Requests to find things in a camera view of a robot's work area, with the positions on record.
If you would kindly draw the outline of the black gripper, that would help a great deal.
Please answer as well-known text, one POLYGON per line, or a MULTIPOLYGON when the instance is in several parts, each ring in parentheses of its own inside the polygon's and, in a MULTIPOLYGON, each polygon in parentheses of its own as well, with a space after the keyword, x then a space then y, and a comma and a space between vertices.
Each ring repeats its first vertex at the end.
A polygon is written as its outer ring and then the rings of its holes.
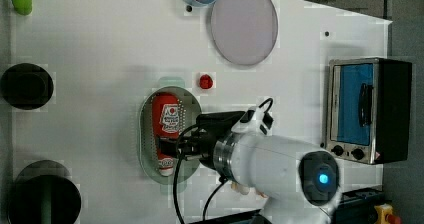
POLYGON ((231 128, 244 114, 244 111, 200 114, 189 135, 181 137, 179 143, 175 138, 159 137, 158 154, 177 158, 182 151, 186 157, 199 156, 199 161, 204 166, 214 169, 216 143, 230 134, 231 128))

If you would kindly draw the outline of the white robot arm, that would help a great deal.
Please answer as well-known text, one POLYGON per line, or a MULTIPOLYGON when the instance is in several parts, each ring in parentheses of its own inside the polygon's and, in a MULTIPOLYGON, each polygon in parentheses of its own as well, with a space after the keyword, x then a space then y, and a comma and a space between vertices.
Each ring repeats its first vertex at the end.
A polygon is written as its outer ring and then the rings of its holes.
POLYGON ((259 110, 208 113, 178 136, 155 140, 180 162, 197 160, 222 182, 264 194, 259 215, 270 224, 331 224, 341 199, 337 162, 317 145, 273 135, 271 126, 259 110))

